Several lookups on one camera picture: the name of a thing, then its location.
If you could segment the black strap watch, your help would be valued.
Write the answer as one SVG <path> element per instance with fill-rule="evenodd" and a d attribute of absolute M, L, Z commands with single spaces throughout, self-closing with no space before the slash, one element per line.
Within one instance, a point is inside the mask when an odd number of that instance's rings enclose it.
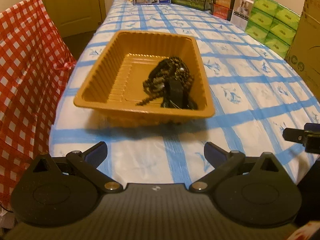
<path fill-rule="evenodd" d="M 189 96 L 189 92 L 179 80 L 171 79 L 166 81 L 163 92 L 161 107 L 198 110 L 196 102 Z"/>

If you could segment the gold plastic tray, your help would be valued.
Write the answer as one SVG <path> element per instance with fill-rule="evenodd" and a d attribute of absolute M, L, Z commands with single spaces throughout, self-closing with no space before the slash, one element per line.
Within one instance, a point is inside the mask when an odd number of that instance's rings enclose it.
<path fill-rule="evenodd" d="M 179 80 L 198 110 L 163 108 L 166 81 Z M 210 118 L 215 109 L 195 38 L 149 31 L 116 32 L 74 97 L 77 107 L 135 127 Z"/>

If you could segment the large cardboard box right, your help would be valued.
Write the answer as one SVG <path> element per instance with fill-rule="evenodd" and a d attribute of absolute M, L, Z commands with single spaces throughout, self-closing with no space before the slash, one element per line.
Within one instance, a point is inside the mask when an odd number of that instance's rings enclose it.
<path fill-rule="evenodd" d="M 286 62 L 298 73 L 313 95 L 320 93 L 320 0 L 305 0 L 298 29 Z"/>

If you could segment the red white checked cloth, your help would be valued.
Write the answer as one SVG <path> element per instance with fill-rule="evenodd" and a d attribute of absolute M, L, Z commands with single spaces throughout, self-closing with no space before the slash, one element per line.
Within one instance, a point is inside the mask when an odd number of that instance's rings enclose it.
<path fill-rule="evenodd" d="M 49 151 L 56 110 L 76 60 L 42 0 L 1 13 L 1 208 L 30 163 Z"/>

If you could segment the green tissue pack bundle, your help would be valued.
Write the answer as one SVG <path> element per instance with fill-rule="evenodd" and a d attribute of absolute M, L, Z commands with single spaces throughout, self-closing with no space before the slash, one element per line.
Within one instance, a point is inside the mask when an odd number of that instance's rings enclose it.
<path fill-rule="evenodd" d="M 245 33 L 284 59 L 299 22 L 299 14 L 274 0 L 254 0 Z"/>

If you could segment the red gift box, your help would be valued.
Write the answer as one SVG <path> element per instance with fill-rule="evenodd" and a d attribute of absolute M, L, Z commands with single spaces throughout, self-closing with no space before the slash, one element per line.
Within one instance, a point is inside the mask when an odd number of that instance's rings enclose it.
<path fill-rule="evenodd" d="M 211 10 L 210 13 L 218 18 L 221 18 L 223 20 L 230 21 L 232 16 L 232 9 L 228 9 L 226 7 L 211 3 Z"/>

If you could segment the white portrait box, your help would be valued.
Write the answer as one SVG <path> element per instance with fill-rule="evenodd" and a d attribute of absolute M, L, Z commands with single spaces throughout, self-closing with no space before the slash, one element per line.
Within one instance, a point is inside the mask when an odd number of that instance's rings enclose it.
<path fill-rule="evenodd" d="M 236 27 L 245 30 L 252 8 L 253 1 L 251 0 L 235 0 L 231 23 Z"/>

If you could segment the brown wooden door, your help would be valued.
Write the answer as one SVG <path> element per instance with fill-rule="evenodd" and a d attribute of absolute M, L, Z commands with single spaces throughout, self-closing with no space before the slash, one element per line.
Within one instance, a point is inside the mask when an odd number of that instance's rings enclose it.
<path fill-rule="evenodd" d="M 42 0 L 61 37 L 96 31 L 106 18 L 105 0 Z"/>

